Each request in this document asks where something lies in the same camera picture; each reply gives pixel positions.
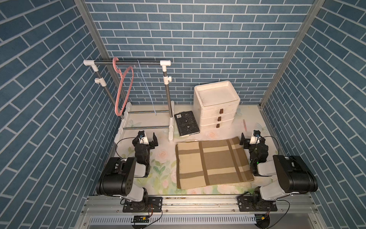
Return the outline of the beige brown plaid scarf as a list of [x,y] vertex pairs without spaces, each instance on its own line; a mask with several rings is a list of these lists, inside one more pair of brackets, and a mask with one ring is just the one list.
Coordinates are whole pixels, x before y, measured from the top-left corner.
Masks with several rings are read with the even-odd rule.
[[177,187],[250,182],[254,176],[240,139],[179,142],[175,148]]

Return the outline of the light blue wire hanger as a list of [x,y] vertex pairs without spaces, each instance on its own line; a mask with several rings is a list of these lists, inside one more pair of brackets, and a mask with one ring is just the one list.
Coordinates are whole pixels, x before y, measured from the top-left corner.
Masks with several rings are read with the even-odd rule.
[[137,63],[138,63],[139,69],[140,69],[141,79],[142,79],[142,81],[143,81],[143,83],[144,83],[144,86],[145,86],[145,88],[146,88],[146,90],[147,90],[147,92],[148,92],[148,95],[149,95],[149,97],[150,97],[150,100],[151,100],[151,103],[152,103],[152,107],[153,107],[154,114],[155,114],[155,115],[157,115],[157,113],[156,113],[156,109],[155,109],[154,104],[153,104],[153,99],[152,99],[152,96],[151,96],[150,90],[149,90],[149,88],[148,88],[147,82],[146,82],[146,80],[145,80],[145,77],[144,77],[144,74],[143,74],[143,71],[142,71],[142,68],[141,68],[140,61],[139,61],[139,60],[137,60]]

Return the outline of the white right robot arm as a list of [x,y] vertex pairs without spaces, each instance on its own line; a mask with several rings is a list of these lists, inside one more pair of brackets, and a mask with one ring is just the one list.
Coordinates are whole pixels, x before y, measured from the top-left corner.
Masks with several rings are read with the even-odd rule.
[[257,187],[251,195],[252,204],[275,202],[293,194],[316,192],[318,182],[300,156],[273,155],[268,160],[269,147],[259,133],[251,138],[241,136],[240,145],[249,150],[250,169],[256,177],[277,179],[268,185]]

